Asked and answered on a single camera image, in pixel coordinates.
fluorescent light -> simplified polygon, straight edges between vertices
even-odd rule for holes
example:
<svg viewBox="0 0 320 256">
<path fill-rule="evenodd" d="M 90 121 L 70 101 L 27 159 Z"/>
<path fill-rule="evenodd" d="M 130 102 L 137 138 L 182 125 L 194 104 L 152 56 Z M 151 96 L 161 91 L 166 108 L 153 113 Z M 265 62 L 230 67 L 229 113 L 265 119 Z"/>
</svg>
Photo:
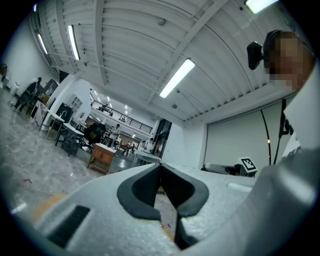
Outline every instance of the fluorescent light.
<svg viewBox="0 0 320 256">
<path fill-rule="evenodd" d="M 166 98 L 168 94 L 179 84 L 179 82 L 195 67 L 195 64 L 190 60 L 186 59 L 178 71 L 173 75 L 170 81 L 163 88 L 160 93 L 160 97 Z"/>
<path fill-rule="evenodd" d="M 245 5 L 250 9 L 251 12 L 256 14 L 277 1 L 278 0 L 248 0 L 245 2 Z"/>
<path fill-rule="evenodd" d="M 68 26 L 68 31 L 69 31 L 69 37 L 70 37 L 70 41 L 71 41 L 73 54 L 74 54 L 75 59 L 78 61 L 78 60 L 80 60 L 80 57 L 79 57 L 76 38 L 75 38 L 74 25 L 69 25 Z"/>
<path fill-rule="evenodd" d="M 41 37 L 40 34 L 38 34 L 38 38 L 39 38 L 39 41 L 41 43 L 42 49 L 44 50 L 45 54 L 48 54 L 47 49 L 46 49 L 45 44 L 44 44 L 44 41 L 42 41 L 42 37 Z"/>
</svg>

gray tiled floor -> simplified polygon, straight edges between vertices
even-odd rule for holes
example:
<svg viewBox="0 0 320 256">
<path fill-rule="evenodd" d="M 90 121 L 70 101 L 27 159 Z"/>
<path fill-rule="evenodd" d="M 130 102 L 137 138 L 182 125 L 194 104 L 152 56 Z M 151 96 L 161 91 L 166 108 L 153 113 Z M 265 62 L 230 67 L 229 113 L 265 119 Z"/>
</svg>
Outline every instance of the gray tiled floor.
<svg viewBox="0 0 320 256">
<path fill-rule="evenodd" d="M 13 112 L 7 104 L 11 99 L 8 91 L 0 89 L 0 185 L 10 210 L 27 204 L 19 215 L 30 222 L 40 202 L 52 195 L 69 194 L 102 174 L 87 169 L 88 153 L 79 150 L 77 157 L 68 157 L 53 138 L 46 139 L 43 131 L 30 124 L 29 116 Z M 109 174 L 131 168 L 132 160 L 132 154 L 119 153 Z M 174 232 L 176 213 L 168 198 L 157 195 L 155 208 Z"/>
</svg>

railing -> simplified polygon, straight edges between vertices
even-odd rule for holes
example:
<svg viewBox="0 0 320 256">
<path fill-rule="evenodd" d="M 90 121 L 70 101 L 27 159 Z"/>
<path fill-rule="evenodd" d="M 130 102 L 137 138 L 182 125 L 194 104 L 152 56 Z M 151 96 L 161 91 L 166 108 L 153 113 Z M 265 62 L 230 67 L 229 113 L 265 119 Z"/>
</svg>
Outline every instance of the railing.
<svg viewBox="0 0 320 256">
<path fill-rule="evenodd" d="M 92 108 L 97 109 L 97 110 L 103 112 L 104 114 L 109 115 L 113 119 L 118 120 L 120 124 L 125 123 L 125 124 L 128 124 L 136 129 L 138 129 L 138 130 L 141 130 L 141 131 L 144 131 L 147 133 L 151 133 L 151 131 L 152 131 L 152 127 L 150 127 L 142 122 L 139 122 L 139 121 L 137 121 L 137 120 L 125 115 L 125 114 L 122 114 L 122 113 L 96 101 L 94 99 L 94 97 L 91 95 L 91 93 L 90 93 L 90 102 L 91 102 Z"/>
</svg>

person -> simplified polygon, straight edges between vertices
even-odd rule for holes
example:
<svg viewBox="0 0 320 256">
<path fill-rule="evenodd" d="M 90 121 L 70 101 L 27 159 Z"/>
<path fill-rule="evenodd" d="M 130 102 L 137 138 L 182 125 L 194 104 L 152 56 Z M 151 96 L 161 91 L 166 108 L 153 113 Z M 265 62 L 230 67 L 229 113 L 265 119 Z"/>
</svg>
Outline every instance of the person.
<svg viewBox="0 0 320 256">
<path fill-rule="evenodd" d="M 136 144 L 132 142 L 131 153 L 135 152 Z"/>
<path fill-rule="evenodd" d="M 162 151 L 162 148 L 164 147 L 164 145 L 160 144 L 159 148 L 158 148 L 158 152 L 156 153 L 156 156 L 157 157 L 160 157 L 161 155 L 161 151 Z"/>
<path fill-rule="evenodd" d="M 154 139 L 150 138 L 149 141 L 144 145 L 143 152 L 151 154 L 151 151 L 154 149 Z"/>
<path fill-rule="evenodd" d="M 25 107 L 25 105 L 28 103 L 29 99 L 32 97 L 34 93 L 38 90 L 38 87 L 41 82 L 41 77 L 38 79 L 34 78 L 33 80 L 30 81 L 29 85 L 27 86 L 26 90 L 21 94 L 20 98 L 16 102 L 16 104 L 13 107 L 13 111 L 19 107 L 21 104 L 18 113 L 21 113 L 22 109 Z"/>
<path fill-rule="evenodd" d="M 320 66 L 312 51 L 295 33 L 273 30 L 262 45 L 252 42 L 247 47 L 250 69 L 261 60 L 275 85 L 291 87 L 298 94 L 284 110 L 294 129 L 282 157 L 300 148 L 320 147 Z"/>
<path fill-rule="evenodd" d="M 120 134 L 120 124 L 117 124 L 116 127 L 111 129 L 111 134 L 109 136 L 109 144 L 108 147 L 111 148 L 114 145 L 115 140 L 117 139 L 118 135 Z"/>
</svg>

white wall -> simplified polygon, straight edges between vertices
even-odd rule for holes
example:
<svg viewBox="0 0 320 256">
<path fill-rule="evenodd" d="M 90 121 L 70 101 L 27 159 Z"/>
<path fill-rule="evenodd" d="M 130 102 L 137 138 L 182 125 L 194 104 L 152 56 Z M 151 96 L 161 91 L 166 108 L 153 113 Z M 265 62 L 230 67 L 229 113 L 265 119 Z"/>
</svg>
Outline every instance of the white wall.
<svg viewBox="0 0 320 256">
<path fill-rule="evenodd" d="M 41 77 L 40 84 L 43 87 L 50 79 L 54 79 L 59 84 L 59 78 L 51 71 L 37 48 L 27 19 L 16 29 L 3 52 L 1 62 L 8 66 L 10 78 L 8 85 L 11 86 L 15 82 L 20 85 L 18 95 L 33 78 Z"/>
<path fill-rule="evenodd" d="M 80 119 L 83 122 L 86 121 L 88 115 L 91 112 L 90 105 L 90 83 L 83 79 L 79 79 L 77 76 L 69 74 L 58 88 L 54 91 L 50 97 L 51 101 L 56 98 L 55 102 L 51 106 L 51 111 L 56 113 L 62 103 L 69 103 L 69 100 L 73 94 L 75 94 L 81 101 L 82 105 L 74 114 L 74 118 L 78 118 L 79 115 L 84 112 L 84 116 Z M 47 116 L 44 125 L 48 125 L 50 117 Z"/>
<path fill-rule="evenodd" d="M 273 164 L 280 126 L 282 103 L 262 109 L 268 127 Z M 281 160 L 290 135 L 281 138 L 277 162 Z M 235 165 L 239 157 L 250 157 L 261 170 L 269 165 L 266 128 L 260 111 L 208 126 L 205 163 Z"/>
<path fill-rule="evenodd" d="M 204 162 L 206 140 L 207 125 L 203 123 L 187 124 L 184 128 L 172 124 L 162 161 L 200 169 Z"/>
</svg>

